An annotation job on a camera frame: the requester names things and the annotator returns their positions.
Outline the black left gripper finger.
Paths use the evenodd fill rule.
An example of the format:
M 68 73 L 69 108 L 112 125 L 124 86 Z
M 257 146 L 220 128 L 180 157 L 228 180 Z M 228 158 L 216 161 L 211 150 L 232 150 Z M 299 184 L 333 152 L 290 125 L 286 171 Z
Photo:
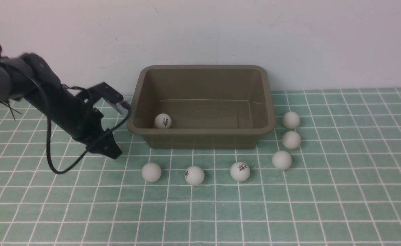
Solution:
M 91 142 L 86 145 L 86 150 L 90 153 L 100 154 L 113 160 L 122 155 L 122 150 L 114 137 L 105 137 L 99 141 Z

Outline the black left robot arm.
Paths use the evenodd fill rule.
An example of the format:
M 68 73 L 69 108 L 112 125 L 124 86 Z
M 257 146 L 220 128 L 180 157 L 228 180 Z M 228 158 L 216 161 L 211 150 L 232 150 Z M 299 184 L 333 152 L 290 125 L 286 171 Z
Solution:
M 0 60 L 0 102 L 25 99 L 90 153 L 117 159 L 122 151 L 110 131 L 104 130 L 103 114 L 94 104 L 104 98 L 109 104 L 123 96 L 105 82 L 71 94 L 46 61 L 34 53 Z

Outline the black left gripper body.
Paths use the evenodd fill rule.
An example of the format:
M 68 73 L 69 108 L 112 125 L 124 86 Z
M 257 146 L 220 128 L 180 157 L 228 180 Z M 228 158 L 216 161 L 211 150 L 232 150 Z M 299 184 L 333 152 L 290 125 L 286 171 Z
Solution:
M 97 84 L 74 96 L 68 90 L 54 85 L 41 85 L 46 95 L 44 100 L 38 86 L 27 85 L 27 102 L 49 116 L 56 125 L 75 141 L 91 145 L 110 130 L 102 127 L 103 114 L 94 107 L 102 98 L 100 89 L 107 84 Z

